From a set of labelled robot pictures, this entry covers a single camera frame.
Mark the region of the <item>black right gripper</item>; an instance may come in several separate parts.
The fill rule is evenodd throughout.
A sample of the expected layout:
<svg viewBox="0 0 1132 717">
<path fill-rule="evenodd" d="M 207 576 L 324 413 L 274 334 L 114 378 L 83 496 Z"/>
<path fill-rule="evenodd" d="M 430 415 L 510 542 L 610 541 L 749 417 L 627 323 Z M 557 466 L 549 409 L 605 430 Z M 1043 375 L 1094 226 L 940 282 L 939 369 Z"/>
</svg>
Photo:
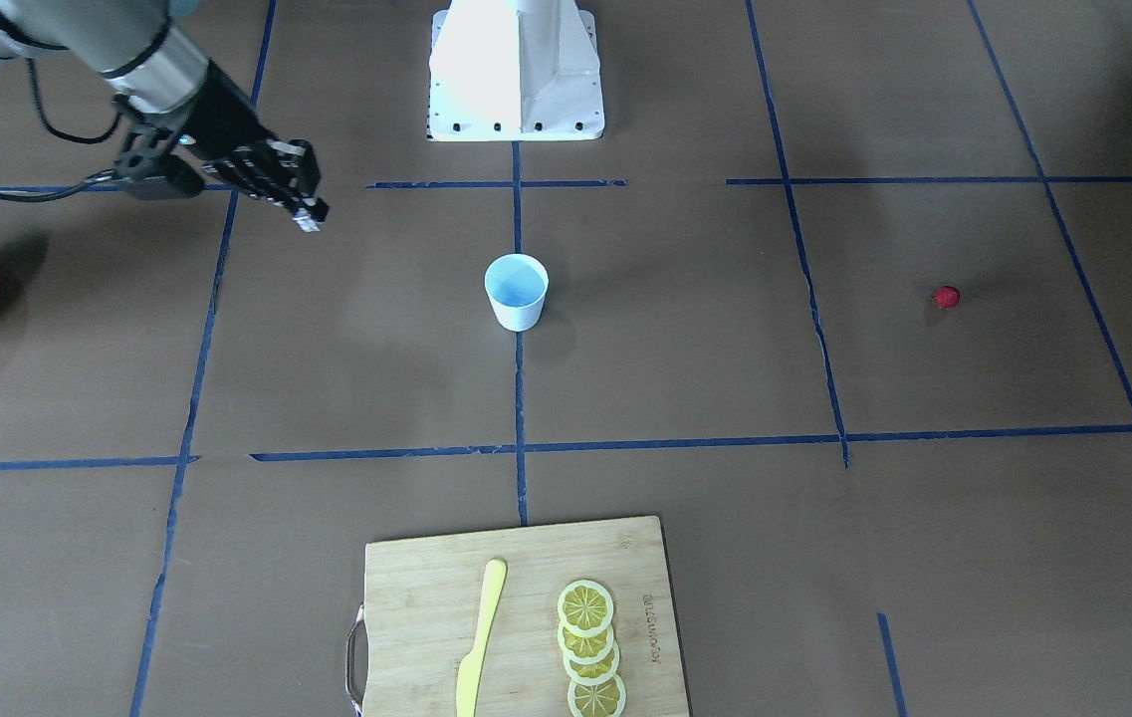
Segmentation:
<svg viewBox="0 0 1132 717">
<path fill-rule="evenodd" d="M 252 102 L 218 65 L 206 65 L 192 95 L 168 113 L 179 135 L 192 137 L 201 167 L 251 198 L 299 205 L 292 219 L 306 233 L 329 217 L 320 199 L 320 169 L 309 140 L 283 139 L 266 128 Z"/>
</svg>

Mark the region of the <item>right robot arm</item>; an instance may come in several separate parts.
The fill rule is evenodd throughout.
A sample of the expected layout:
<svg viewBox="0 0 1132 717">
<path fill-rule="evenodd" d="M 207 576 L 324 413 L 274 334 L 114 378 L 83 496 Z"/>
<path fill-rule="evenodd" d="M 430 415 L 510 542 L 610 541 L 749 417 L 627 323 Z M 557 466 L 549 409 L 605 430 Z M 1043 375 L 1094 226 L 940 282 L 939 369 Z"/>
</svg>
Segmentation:
<svg viewBox="0 0 1132 717">
<path fill-rule="evenodd" d="M 66 53 L 113 91 L 127 120 L 111 183 L 142 200 L 192 198 L 206 180 L 288 212 L 306 232 L 329 208 L 314 146 L 266 128 L 250 96 L 180 28 L 175 1 L 0 1 L 0 61 Z"/>
</svg>

